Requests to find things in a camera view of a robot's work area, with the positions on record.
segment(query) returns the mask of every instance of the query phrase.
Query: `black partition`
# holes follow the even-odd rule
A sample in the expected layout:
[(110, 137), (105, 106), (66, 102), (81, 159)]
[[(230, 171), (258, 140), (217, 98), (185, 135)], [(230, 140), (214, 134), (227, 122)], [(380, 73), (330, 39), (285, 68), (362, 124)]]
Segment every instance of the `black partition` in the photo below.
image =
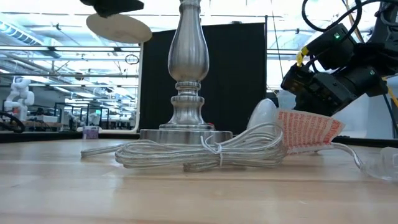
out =
[[(156, 32), (144, 44), (140, 129), (157, 129), (173, 114), (170, 98), (177, 94), (167, 69), (174, 30)], [(210, 71), (201, 82), (203, 119), (217, 130), (239, 134), (246, 129), (257, 103), (265, 98), (264, 23), (203, 26)]]

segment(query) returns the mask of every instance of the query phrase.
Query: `wooden table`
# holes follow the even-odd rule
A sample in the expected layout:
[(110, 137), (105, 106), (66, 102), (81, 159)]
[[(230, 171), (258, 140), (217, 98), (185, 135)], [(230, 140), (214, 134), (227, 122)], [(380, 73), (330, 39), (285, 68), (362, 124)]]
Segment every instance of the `wooden table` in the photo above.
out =
[(398, 186), (362, 175), (345, 152), (205, 173), (125, 169), (113, 154), (80, 159), (121, 142), (0, 144), (0, 223), (398, 223)]

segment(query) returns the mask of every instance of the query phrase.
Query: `metal lamp column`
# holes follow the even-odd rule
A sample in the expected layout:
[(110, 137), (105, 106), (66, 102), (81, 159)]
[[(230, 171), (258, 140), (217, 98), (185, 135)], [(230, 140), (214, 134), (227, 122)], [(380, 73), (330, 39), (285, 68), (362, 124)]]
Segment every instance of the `metal lamp column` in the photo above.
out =
[(169, 52), (169, 73), (177, 81), (177, 96), (171, 98), (174, 114), (159, 130), (143, 129), (141, 139), (164, 144), (200, 144), (200, 136), (209, 143), (232, 138), (229, 131), (215, 131), (204, 122), (201, 107), (205, 103), (198, 96), (200, 81), (209, 71), (209, 54), (200, 25), (200, 0), (180, 0), (180, 22)]

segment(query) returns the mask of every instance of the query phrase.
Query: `small box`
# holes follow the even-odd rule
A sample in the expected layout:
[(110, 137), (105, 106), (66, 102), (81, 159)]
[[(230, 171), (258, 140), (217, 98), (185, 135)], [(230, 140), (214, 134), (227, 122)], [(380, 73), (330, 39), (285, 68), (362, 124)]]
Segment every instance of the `small box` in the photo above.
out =
[(85, 126), (83, 127), (83, 139), (98, 139), (98, 133), (100, 132), (97, 126)]

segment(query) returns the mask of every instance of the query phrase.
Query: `lamp base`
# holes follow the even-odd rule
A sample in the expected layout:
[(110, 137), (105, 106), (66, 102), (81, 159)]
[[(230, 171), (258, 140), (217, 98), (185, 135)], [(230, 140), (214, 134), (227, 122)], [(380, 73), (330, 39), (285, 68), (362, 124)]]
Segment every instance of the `lamp base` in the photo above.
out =
[(209, 144), (223, 142), (233, 138), (231, 131), (207, 130), (170, 130), (170, 129), (143, 129), (140, 139), (151, 140), (160, 144), (189, 144), (201, 145), (200, 136), (208, 140)]

